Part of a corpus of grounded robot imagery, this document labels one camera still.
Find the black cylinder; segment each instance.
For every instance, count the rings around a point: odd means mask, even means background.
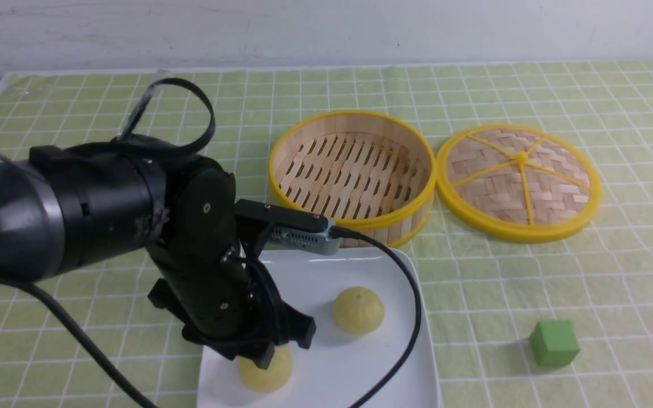
[[[166,177],[150,160],[116,154],[46,173],[62,209],[65,254],[57,273],[155,242],[165,222]]]

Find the white plate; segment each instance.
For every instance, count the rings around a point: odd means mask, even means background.
[[[397,255],[415,275],[405,253]],[[198,381],[199,408],[347,408],[388,372],[407,346],[414,325],[414,299],[397,265],[376,248],[340,250],[317,256],[295,250],[264,251],[282,299],[316,320],[311,348],[289,343],[294,357],[291,380],[277,392],[260,395],[244,387],[236,363],[203,348]],[[342,290],[365,286],[381,297],[384,322],[355,337],[332,320],[332,302]],[[436,408],[442,405],[435,353],[422,305],[422,328],[412,354],[367,407]]]

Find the black strap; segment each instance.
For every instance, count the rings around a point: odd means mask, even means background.
[[[172,158],[197,154],[200,150],[206,147],[206,145],[208,145],[213,137],[213,133],[215,132],[215,114],[213,113],[213,106],[210,104],[208,96],[205,95],[205,93],[201,90],[201,88],[198,87],[198,85],[183,78],[163,78],[161,80],[156,80],[150,84],[148,90],[146,91],[146,95],[150,94],[152,97],[152,90],[156,86],[160,85],[174,85],[191,91],[193,95],[197,96],[198,99],[202,101],[202,103],[205,105],[205,108],[208,109],[208,113],[210,113],[210,123],[208,124],[207,129],[205,129],[204,134],[198,137],[198,139],[195,139],[193,142],[185,144],[184,146],[169,147],[168,149],[128,144],[127,139],[129,139],[132,131],[134,131],[135,127],[137,126],[137,123],[140,122],[140,119],[145,113],[145,107],[150,102],[150,97],[147,97],[143,98],[142,103],[138,104],[137,110],[133,112],[134,119],[132,119],[130,121],[130,125],[124,129],[124,131],[122,131],[122,137],[119,138],[120,141],[85,143],[80,144],[79,146],[70,147],[67,150],[76,155],[90,155],[92,153],[112,152],[124,155],[139,155],[149,158]]]

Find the bamboo steamer lid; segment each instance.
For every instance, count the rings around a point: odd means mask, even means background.
[[[505,240],[543,243],[580,232],[601,202],[588,159],[550,134],[488,125],[448,140],[438,153],[438,190],[467,224]]]

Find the yellow bun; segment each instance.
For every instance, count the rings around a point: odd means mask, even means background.
[[[355,286],[337,296],[333,313],[340,329],[353,335],[366,335],[381,325],[384,305],[371,290]]]
[[[246,388],[257,393],[275,392],[289,381],[293,368],[291,352],[287,346],[275,348],[268,369],[259,369],[249,359],[238,360],[238,376]]]

